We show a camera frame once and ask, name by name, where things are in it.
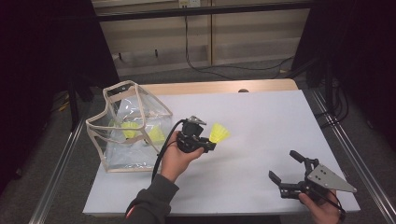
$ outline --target yellow shuttlecock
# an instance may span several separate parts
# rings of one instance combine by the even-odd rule
[[[121,128],[133,128],[136,129],[139,127],[139,124],[137,124],[136,122],[123,122],[121,124]],[[136,131],[135,130],[124,130],[122,131],[123,134],[125,135],[126,138],[133,138],[136,135]]]
[[[219,143],[228,136],[230,136],[230,132],[228,132],[226,128],[224,128],[219,123],[214,123],[212,127],[212,132],[210,132],[209,135],[209,141],[211,141],[212,143]]]
[[[152,127],[151,131],[148,133],[148,137],[151,139],[153,143],[161,143],[165,141],[165,136],[163,135],[163,131],[161,131],[160,126],[155,125]]]

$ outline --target gray sleeve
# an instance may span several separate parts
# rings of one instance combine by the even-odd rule
[[[142,189],[131,202],[126,215],[134,209],[123,223],[151,224],[165,222],[165,217],[171,212],[169,203],[172,201],[178,187],[162,175],[156,175],[148,189]]]

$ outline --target white tabletop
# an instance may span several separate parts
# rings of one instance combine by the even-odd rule
[[[272,170],[285,183],[304,180],[304,166],[289,155],[291,150],[319,159],[343,176],[301,91],[158,97],[174,113],[174,123],[191,115],[207,122],[201,136],[209,135],[214,122],[231,132],[178,178],[180,190],[171,202],[173,216],[306,211],[297,200],[281,199],[277,185],[268,177]],[[149,186],[150,178],[149,172],[107,174],[100,166],[83,213],[123,215],[137,192]],[[360,210],[352,193],[338,191],[337,195],[346,211]]]

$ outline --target metal rail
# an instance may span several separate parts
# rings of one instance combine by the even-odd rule
[[[321,95],[320,92],[313,92],[314,98],[318,103],[320,110],[324,113],[326,111],[326,103],[324,97]],[[336,121],[330,115],[326,116],[327,121]],[[353,166],[355,167],[357,173],[361,177],[362,182],[370,192],[371,196],[373,197],[376,205],[378,206],[379,210],[381,211],[383,217],[389,224],[396,223],[396,211],[394,208],[393,203],[389,199],[389,196],[386,192],[382,189],[378,181],[375,179],[363,159],[359,154],[358,150],[353,146],[352,142],[349,140],[347,133],[344,131],[342,126],[339,123],[331,125],[332,131],[334,132],[335,136],[338,138],[338,141],[342,145],[346,155],[348,156],[349,160],[352,162]]]
[[[52,173],[52,176],[49,180],[49,183],[42,194],[40,201],[33,212],[33,215],[29,221],[29,224],[42,224],[44,223],[47,214],[50,210],[50,206],[53,202],[53,199],[56,195],[56,192],[61,183],[62,177],[64,176],[64,170],[69,162],[69,159],[73,153],[73,149],[76,145],[76,142],[79,138],[79,134],[81,133],[81,129],[84,126],[84,122],[88,117],[89,108],[91,103],[88,103],[86,106],[82,118],[79,120],[76,128],[73,132],[70,133],[69,138],[67,139],[66,145],[64,146],[64,151],[62,152],[61,158],[58,160],[56,167]]]
[[[100,14],[97,16],[86,16],[86,17],[76,17],[76,16],[61,17],[61,18],[56,18],[54,20],[59,22],[130,21],[130,20],[168,18],[168,17],[303,9],[303,8],[312,8],[312,7],[323,7],[340,1],[341,0],[331,0],[331,1],[309,0],[309,1],[299,1],[299,2],[266,3],[266,4],[256,4],[256,5],[239,5],[239,6],[225,6],[225,7],[172,8],[172,9],[139,11],[139,12],[128,12],[128,13],[108,13],[108,14]]]

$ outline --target clear plastic bag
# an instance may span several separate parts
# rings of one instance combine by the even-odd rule
[[[105,110],[86,120],[107,172],[152,171],[171,130],[172,112],[132,81],[103,90]]]

